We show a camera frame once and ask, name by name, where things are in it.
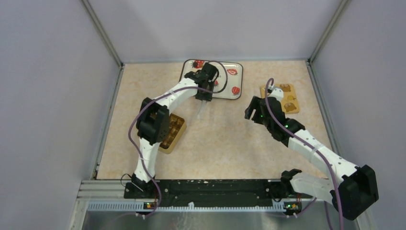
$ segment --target metal edge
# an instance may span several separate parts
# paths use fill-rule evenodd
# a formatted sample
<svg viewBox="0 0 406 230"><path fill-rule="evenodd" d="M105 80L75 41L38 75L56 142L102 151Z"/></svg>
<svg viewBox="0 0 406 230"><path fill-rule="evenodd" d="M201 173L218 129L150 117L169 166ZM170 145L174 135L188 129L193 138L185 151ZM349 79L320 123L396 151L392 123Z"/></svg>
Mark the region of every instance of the metal edge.
<svg viewBox="0 0 406 230"><path fill-rule="evenodd" d="M84 200L77 200L73 208L72 216L70 219L69 230L81 230L85 222L86 211L89 202Z"/></svg>
<svg viewBox="0 0 406 230"><path fill-rule="evenodd" d="M197 60L209 60L205 58L197 58ZM231 63L238 63L239 61L303 61L308 60L308 57L287 57L287 58L219 58L219 59L210 59L216 60L221 62L231 62ZM125 64L156 64L156 63L184 63L184 59L173 59L173 60L147 60L147 61L126 61Z"/></svg>
<svg viewBox="0 0 406 230"><path fill-rule="evenodd" d="M106 144L107 133L109 132L110 122L112 120L113 110L114 110L115 102L117 100L117 95L118 95L118 90L120 88L121 79L123 78L123 73L124 73L124 65L120 67L120 71L118 73L117 81L116 81L116 84L114 86L113 94L111 96L111 100L110 100L110 103L109 103L109 110L108 110L108 112L106 114L107 115L106 118L104 119L105 124L104 124L104 127L102 129L102 135L101 135L97 155L96 155L95 161L93 163L94 166L93 166L92 173L90 175L91 180L94 180L94 179L97 178L97 172L99 170L100 161L102 160L102 155L103 155L103 151L104 151L104 145Z"/></svg>
<svg viewBox="0 0 406 230"><path fill-rule="evenodd" d="M358 224L359 230L377 230L378 227L376 226L375 220L372 216L372 213L369 209L363 212L360 216L358 216L355 221Z"/></svg>
<svg viewBox="0 0 406 230"><path fill-rule="evenodd" d="M306 61L306 66L307 66L307 71L309 71L309 76L310 76L310 81L312 82L313 85L313 90L315 91L316 94L316 99L318 102L318 105L320 107L320 112L321 116L323 117L323 122L324 125L326 126L326 131L328 135L328 139L330 140L331 148L332 150L340 155L341 148L339 146L339 143L336 138L336 132L334 129L334 125L331 122L331 116L327 107L327 103L324 100L324 96L320 87L320 83L317 79L316 73L313 69L313 66L309 63L309 61Z"/></svg>
<svg viewBox="0 0 406 230"><path fill-rule="evenodd" d="M309 58L309 62L312 64L316 59L318 54L320 53L321 49L323 48L324 44L330 37L332 31L336 27L338 21L340 20L341 16L343 15L344 11L348 7L351 0L341 0L336 12L334 13L333 17L331 18L330 22L327 25L327 28L323 32L320 40L318 41L312 55Z"/></svg>
<svg viewBox="0 0 406 230"><path fill-rule="evenodd" d="M144 208L148 201L90 201L88 211L152 212ZM193 202L183 207L158 207L157 212L286 212L285 201L273 202L268 207L195 207Z"/></svg>
<svg viewBox="0 0 406 230"><path fill-rule="evenodd" d="M320 83L318 82L317 75L314 71L313 65L310 64L309 61L306 62L306 65L307 65L307 70L309 71L310 80L312 82L312 85L313 85L313 88L314 88L314 91L316 94L317 102L320 107L321 115L323 117L323 121L326 126L327 135L330 140L331 147L336 154L340 155L341 148L340 148L339 142L336 137L337 135L336 135L336 132L334 129L334 125L331 122L329 110L328 110L327 104L324 100L324 96L323 96L323 93L322 93L322 90L320 87ZM359 230L377 230L378 229L376 227L376 223L374 221L373 215L369 209L367 209L361 215L359 215L355 221L357 223L357 228Z"/></svg>
<svg viewBox="0 0 406 230"><path fill-rule="evenodd" d="M107 36L107 33L103 28L102 23L100 22L96 13L94 12L93 7L91 6L89 0L79 0L79 1L82 3L83 8L88 13L88 16L90 17L92 24L94 25L97 33L100 36L100 39L103 41L104 45L106 46L112 58L114 59L115 63L117 64L117 66L121 67L123 65L123 62L120 60L117 51L114 49L114 46L110 38Z"/></svg>

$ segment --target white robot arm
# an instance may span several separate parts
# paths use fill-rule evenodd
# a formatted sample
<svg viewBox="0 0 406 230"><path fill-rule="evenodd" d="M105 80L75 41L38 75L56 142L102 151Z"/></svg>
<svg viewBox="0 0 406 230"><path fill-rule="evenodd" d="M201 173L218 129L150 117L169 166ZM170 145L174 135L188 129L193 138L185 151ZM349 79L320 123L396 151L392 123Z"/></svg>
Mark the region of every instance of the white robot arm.
<svg viewBox="0 0 406 230"><path fill-rule="evenodd" d="M194 82L194 80L190 78L182 79L177 85L175 85L172 89L164 94L168 94L170 92L175 91L176 89L184 88L187 86L194 86L198 87L198 84ZM197 94L197 89L187 89L175 92L170 96L157 101L157 104L161 106L166 106L169 110L169 114L171 114L178 105L182 104L186 99L193 97ZM144 163L147 168L147 171L150 175L155 176L155 160L157 158L158 148L161 144L160 142L156 142L151 144L149 140L146 138L140 137L140 150L142 151L144 157ZM138 179L145 181L146 183L149 182L151 179L145 172L144 168L142 167L141 159L138 159L137 168L134 171L134 174L137 176Z"/></svg>
<svg viewBox="0 0 406 230"><path fill-rule="evenodd" d="M151 180L148 173L152 177L155 176L155 160L158 148L169 132L169 115L178 105L190 97L195 96L198 100L211 101L215 77L218 77L218 74L219 71L215 66L205 63L201 70L187 73L184 79L164 93L163 95L167 95L166 97L161 98L162 95L156 97L155 99L161 99L156 100L141 114L136 127L138 128L137 134L143 159L138 159L137 168L131 177L132 182L139 189L142 190ZM144 99L141 109L151 101L153 99Z"/></svg>
<svg viewBox="0 0 406 230"><path fill-rule="evenodd" d="M267 91L270 94L264 99L256 96L252 98L249 107L245 111L245 118L250 119L255 110L252 118L255 123L265 125L275 140L299 152L328 177L327 179L314 177L298 169L293 169L289 172L284 171L281 182L284 184L286 192L290 194L308 194L327 201L336 209L338 208L330 172L324 160L316 153L318 150L327 159L334 172L341 197L343 216L354 220L379 198L374 170L368 165L359 167L343 159L317 141L302 124L294 119L285 117L281 107L283 91L274 85L271 85ZM268 100L275 118L286 129L294 133L295 137L289 135L289 133L276 124L266 107L265 100ZM310 148L296 137L305 140L314 146L314 148Z"/></svg>

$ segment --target white tray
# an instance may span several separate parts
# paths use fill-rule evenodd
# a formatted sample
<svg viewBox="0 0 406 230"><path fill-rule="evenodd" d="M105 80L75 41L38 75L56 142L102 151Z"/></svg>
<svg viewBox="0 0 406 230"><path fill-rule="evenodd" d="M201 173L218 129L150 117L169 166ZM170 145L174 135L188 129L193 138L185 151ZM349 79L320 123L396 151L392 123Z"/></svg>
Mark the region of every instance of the white tray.
<svg viewBox="0 0 406 230"><path fill-rule="evenodd" d="M182 74L180 75L180 80L183 79L186 73L193 71L196 72L197 70L203 67L203 64L207 62L207 60L195 60L189 59L185 61L182 68ZM242 73L243 68L241 64L234 63L234 62L223 62L220 61L221 64L227 70L228 73L228 83L226 89L224 89L221 93L213 94L213 98L221 98L221 99L229 99L229 100L236 100L240 98L242 94ZM219 76L216 80L214 85L214 91L218 91L223 88L226 82L226 73L224 73L223 67L216 62L211 62L210 64L217 67L219 70Z"/></svg>

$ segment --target zip tie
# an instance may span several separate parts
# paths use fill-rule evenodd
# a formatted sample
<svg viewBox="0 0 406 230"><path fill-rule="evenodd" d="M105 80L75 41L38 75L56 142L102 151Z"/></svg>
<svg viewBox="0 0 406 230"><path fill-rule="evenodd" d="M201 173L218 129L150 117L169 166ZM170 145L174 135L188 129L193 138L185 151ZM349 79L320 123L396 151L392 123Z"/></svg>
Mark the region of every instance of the zip tie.
<svg viewBox="0 0 406 230"><path fill-rule="evenodd" d="M169 90L168 91L170 94L172 94L172 96L175 96L175 93L173 92L173 90Z"/></svg>
<svg viewBox="0 0 406 230"><path fill-rule="evenodd" d="M313 163L313 158L315 157L315 153L316 151L318 151L320 148L324 147L325 145L323 145L322 143L319 143L317 145L315 145L315 147L312 149L312 151L310 152L310 163Z"/></svg>
<svg viewBox="0 0 406 230"><path fill-rule="evenodd" d="M132 182L131 181L131 183L135 186L135 187L137 187L139 190L141 190L142 192L144 192L140 187L138 187L134 182Z"/></svg>

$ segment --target strawberry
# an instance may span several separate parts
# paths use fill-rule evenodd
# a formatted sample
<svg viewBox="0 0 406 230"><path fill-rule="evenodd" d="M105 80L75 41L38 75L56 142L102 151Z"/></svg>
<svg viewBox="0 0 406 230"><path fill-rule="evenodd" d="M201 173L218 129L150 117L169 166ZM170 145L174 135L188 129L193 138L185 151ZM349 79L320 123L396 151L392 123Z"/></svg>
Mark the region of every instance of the strawberry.
<svg viewBox="0 0 406 230"><path fill-rule="evenodd" d="M195 60L192 63L192 67L196 68L196 69L200 69L201 67L203 67L203 65L204 65L204 61L202 61L202 60Z"/></svg>
<svg viewBox="0 0 406 230"><path fill-rule="evenodd" d="M237 70L236 69L227 69L227 72L231 75L238 75Z"/></svg>
<svg viewBox="0 0 406 230"><path fill-rule="evenodd" d="M234 87L231 89L231 92L233 93L234 96L239 95L239 94L240 94L240 88L237 87L237 86L234 86Z"/></svg>

